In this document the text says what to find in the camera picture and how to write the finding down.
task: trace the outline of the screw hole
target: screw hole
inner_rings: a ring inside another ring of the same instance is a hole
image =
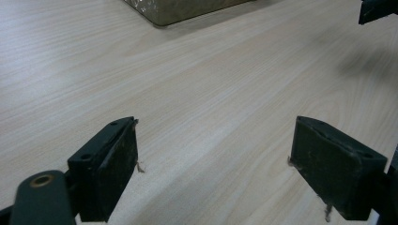
[[[90,154],[84,154],[84,155],[82,155],[80,158],[81,158],[82,160],[86,160],[86,159],[91,158],[91,155],[90,155]]]
[[[54,177],[52,175],[45,174],[45,175],[42,175],[42,176],[39,176],[39,177],[33,179],[30,182],[30,186],[32,188],[40,188],[40,187],[50,184],[53,181],[53,179],[54,179]]]

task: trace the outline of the black plastic part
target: black plastic part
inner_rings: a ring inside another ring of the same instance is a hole
[[[78,205],[82,221],[108,221],[138,159],[135,125],[128,117],[103,128],[68,160],[69,179],[79,184]]]
[[[363,0],[360,8],[360,24],[398,14],[398,0]]]
[[[291,162],[325,204],[347,220],[366,220],[387,158],[322,121],[299,116]]]
[[[47,171],[24,180],[18,187],[10,224],[75,224],[64,174]]]
[[[11,219],[12,206],[4,208],[0,211],[0,225],[9,224]]]

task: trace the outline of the wood grain surface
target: wood grain surface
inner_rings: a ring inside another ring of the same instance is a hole
[[[398,142],[398,16],[358,25],[360,3],[258,0],[156,29],[121,0],[1,1],[0,207],[133,115],[145,173],[109,224],[327,224],[286,164],[296,116],[389,158]]]

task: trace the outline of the wooden table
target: wooden table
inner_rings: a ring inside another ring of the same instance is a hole
[[[3,1],[1,208],[133,115],[146,172],[109,224],[326,224],[286,164],[296,116],[389,158],[398,142],[398,16],[361,26],[359,13],[357,0],[258,0],[156,29],[121,0]]]

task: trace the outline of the light wooden tabletop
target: light wooden tabletop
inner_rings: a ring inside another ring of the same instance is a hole
[[[1,208],[133,115],[146,172],[109,224],[327,224],[286,164],[296,116],[389,158],[398,142],[398,16],[358,25],[360,3],[258,0],[156,29],[121,0],[2,1]]]

